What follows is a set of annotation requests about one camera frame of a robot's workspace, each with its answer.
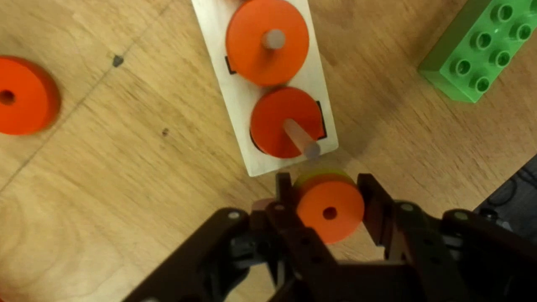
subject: wooden board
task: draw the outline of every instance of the wooden board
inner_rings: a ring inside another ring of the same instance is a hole
[[[320,141],[321,154],[331,153],[338,149],[338,133],[336,123],[333,116],[331,99],[323,72],[321,54],[318,47],[315,22],[311,17],[308,0],[289,0],[293,5],[300,8],[303,14],[311,37],[310,55],[305,62],[301,72],[289,82],[291,87],[300,87],[311,94],[323,109],[326,138]],[[236,136],[241,146],[241,153],[247,165],[247,171],[251,176],[266,175],[301,161],[306,161],[306,156],[300,156],[294,159],[279,159],[269,156],[256,148],[251,138],[251,116],[256,102],[268,92],[263,87],[246,81],[237,74],[231,74],[227,64],[227,49],[226,49],[226,35],[231,19],[242,0],[194,0],[194,7],[204,32],[204,39],[214,62],[216,74],[219,77],[221,91],[224,101],[227,104]]]

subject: wooden table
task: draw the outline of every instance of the wooden table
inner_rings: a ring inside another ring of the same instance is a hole
[[[318,165],[375,173],[440,215],[477,206],[534,156],[537,39],[479,106],[456,104],[417,66],[464,0],[311,5],[341,139]],[[0,297],[120,300],[217,208],[274,195],[273,175],[246,175],[189,0],[0,10],[0,54],[43,64],[65,96],[53,129],[0,136]],[[335,252],[380,257],[363,230]],[[256,270],[231,300],[271,292]]]

